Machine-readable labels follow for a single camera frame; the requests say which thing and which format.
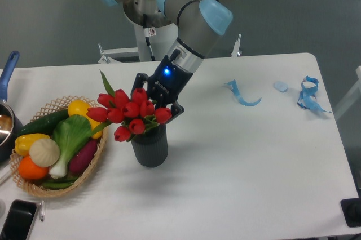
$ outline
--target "yellow bell pepper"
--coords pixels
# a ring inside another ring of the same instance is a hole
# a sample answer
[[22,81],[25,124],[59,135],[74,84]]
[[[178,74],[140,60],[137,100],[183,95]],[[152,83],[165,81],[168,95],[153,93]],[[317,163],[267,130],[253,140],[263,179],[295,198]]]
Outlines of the yellow bell pepper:
[[15,152],[23,157],[29,155],[30,147],[39,139],[49,139],[50,137],[41,133],[26,134],[15,140]]
[[[68,106],[68,114],[69,116],[72,116],[72,115],[82,115],[84,116],[85,118],[87,118],[90,122],[90,126],[91,126],[91,129],[93,130],[94,128],[96,128],[100,123],[89,118],[86,113],[88,112],[88,108],[90,108],[90,105],[83,101],[83,100],[80,100],[80,99],[77,99],[77,100],[74,100],[72,101],[69,106]],[[102,136],[103,132],[102,131],[99,131],[98,133],[95,133],[94,135],[92,135],[92,138],[93,139],[98,139]]]

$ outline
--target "white table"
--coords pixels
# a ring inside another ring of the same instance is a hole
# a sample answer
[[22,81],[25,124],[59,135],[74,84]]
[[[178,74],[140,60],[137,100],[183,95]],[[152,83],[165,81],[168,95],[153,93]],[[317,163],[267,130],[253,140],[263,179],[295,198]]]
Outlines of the white table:
[[[129,92],[138,72],[157,63],[16,69],[8,104],[27,122],[45,103],[105,92],[99,69]],[[168,125],[169,155],[142,167],[130,143],[109,138],[94,175],[68,197],[47,203],[31,239],[291,239],[360,233],[348,228],[340,200],[357,197],[332,113],[296,102],[308,75],[320,81],[318,103],[331,106],[313,55],[207,59]],[[235,79],[253,107],[223,84]],[[289,90],[273,88],[286,82]],[[8,180],[0,198],[35,200]],[[0,219],[3,224],[5,215]]]

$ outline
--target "saucepan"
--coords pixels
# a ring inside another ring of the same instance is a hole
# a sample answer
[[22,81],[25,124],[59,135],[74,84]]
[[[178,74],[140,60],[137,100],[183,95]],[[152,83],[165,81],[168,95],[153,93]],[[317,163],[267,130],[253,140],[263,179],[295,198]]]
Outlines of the saucepan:
[[15,69],[19,52],[12,51],[0,76],[0,162],[7,160],[14,148],[17,133],[23,127],[7,102],[7,86]]

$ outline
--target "pot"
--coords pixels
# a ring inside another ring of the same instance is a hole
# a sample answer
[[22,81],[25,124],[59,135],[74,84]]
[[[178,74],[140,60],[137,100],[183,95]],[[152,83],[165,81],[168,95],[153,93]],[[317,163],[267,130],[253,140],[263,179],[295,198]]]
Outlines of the pot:
[[7,102],[7,86],[15,69],[19,52],[12,51],[0,76],[0,162],[10,158],[17,133],[23,127]]
[[144,167],[154,168],[162,164],[168,156],[168,142],[165,125],[159,125],[146,135],[131,141],[135,157]]

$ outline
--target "blue indicator light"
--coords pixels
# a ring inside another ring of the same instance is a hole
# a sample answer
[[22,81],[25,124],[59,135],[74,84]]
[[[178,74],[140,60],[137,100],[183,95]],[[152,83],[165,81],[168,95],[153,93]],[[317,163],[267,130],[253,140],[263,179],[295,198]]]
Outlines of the blue indicator light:
[[170,75],[170,70],[168,68],[165,68],[163,70],[164,75]]

